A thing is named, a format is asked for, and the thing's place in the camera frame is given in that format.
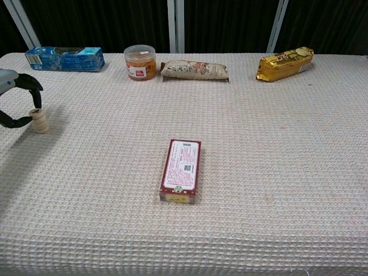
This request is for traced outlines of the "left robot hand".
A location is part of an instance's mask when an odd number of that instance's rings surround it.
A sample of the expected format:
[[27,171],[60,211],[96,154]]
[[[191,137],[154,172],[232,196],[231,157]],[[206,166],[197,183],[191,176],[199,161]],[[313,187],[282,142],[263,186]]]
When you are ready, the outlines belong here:
[[[43,91],[43,87],[36,78],[28,74],[19,74],[14,70],[1,69],[1,95],[15,87],[28,90],[32,95],[35,108],[42,108],[40,91]],[[30,116],[21,117],[15,120],[1,111],[1,125],[5,128],[13,129],[24,127],[29,124],[31,120],[32,118]]]

